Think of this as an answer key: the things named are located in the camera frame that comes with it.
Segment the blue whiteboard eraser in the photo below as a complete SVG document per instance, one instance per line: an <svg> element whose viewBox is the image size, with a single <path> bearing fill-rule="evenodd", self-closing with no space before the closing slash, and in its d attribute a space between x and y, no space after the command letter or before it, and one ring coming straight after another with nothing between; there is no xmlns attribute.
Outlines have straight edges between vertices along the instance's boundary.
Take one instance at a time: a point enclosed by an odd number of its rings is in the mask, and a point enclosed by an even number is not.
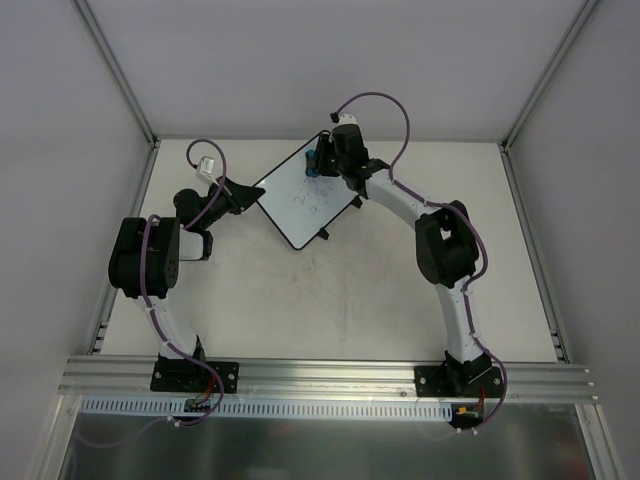
<svg viewBox="0 0 640 480"><path fill-rule="evenodd" d="M319 176L315 149L309 149L305 152L305 174L312 178Z"/></svg>

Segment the white whiteboard with black frame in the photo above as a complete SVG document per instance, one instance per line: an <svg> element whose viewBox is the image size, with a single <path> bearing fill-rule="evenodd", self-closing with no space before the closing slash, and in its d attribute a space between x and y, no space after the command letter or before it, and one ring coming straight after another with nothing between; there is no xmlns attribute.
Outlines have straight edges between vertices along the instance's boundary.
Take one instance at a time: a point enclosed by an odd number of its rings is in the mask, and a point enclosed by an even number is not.
<svg viewBox="0 0 640 480"><path fill-rule="evenodd" d="M255 184L264 190L258 206L296 251L316 237L328 239L328 225L348 207L362 206L342 178L307 174L307 155L316 151L322 135L307 140Z"/></svg>

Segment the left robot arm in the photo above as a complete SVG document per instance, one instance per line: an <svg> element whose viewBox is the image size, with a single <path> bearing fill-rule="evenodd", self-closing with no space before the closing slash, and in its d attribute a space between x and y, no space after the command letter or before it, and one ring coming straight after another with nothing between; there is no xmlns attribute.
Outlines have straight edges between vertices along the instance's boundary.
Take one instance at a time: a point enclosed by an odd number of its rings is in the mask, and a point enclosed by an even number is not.
<svg viewBox="0 0 640 480"><path fill-rule="evenodd" d="M174 378L185 389L203 387L209 367L199 336L173 316L169 305L180 265L207 261L214 246L209 231L213 223L227 214L242 214L265 193L262 187L220 177L206 196L193 189L176 193L171 217L127 217L121 223L109 260L109 281L143 311L159 344L158 361L162 366L175 364Z"/></svg>

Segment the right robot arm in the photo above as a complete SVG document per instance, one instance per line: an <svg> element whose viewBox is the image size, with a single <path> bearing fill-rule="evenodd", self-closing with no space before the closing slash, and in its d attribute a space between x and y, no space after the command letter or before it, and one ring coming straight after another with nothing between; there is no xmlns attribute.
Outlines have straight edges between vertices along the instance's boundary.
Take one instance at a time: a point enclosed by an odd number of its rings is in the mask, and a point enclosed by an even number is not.
<svg viewBox="0 0 640 480"><path fill-rule="evenodd" d="M447 334L445 360L428 382L463 396L480 388L484 376L477 364L483 352L474 342L463 294L464 282L475 273L479 250L465 224L464 205L443 206L410 193L391 178L389 165L369 156L355 123L321 132L315 150L306 155L306 170L309 175L342 178L348 189L413 229L417 266L436 287Z"/></svg>

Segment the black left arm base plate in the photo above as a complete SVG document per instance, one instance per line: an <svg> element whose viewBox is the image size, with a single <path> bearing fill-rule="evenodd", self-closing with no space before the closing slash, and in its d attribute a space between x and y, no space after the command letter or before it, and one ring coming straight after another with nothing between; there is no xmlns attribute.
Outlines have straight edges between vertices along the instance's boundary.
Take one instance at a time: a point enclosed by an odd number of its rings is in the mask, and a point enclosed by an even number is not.
<svg viewBox="0 0 640 480"><path fill-rule="evenodd" d="M239 379L237 362L207 361L221 378L225 394L235 394ZM205 369L187 360L159 357L154 364L150 381L153 392L203 393L213 376Z"/></svg>

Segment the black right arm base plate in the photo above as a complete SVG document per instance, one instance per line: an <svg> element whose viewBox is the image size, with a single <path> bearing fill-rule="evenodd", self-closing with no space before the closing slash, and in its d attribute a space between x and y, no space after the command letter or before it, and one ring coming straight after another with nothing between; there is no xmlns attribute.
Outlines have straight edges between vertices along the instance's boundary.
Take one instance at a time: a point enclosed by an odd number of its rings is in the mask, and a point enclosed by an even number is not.
<svg viewBox="0 0 640 480"><path fill-rule="evenodd" d="M420 398L487 398L498 399L504 393L501 370L493 366L470 380L455 383L447 376L446 368L439 365L418 365L413 369L416 394Z"/></svg>

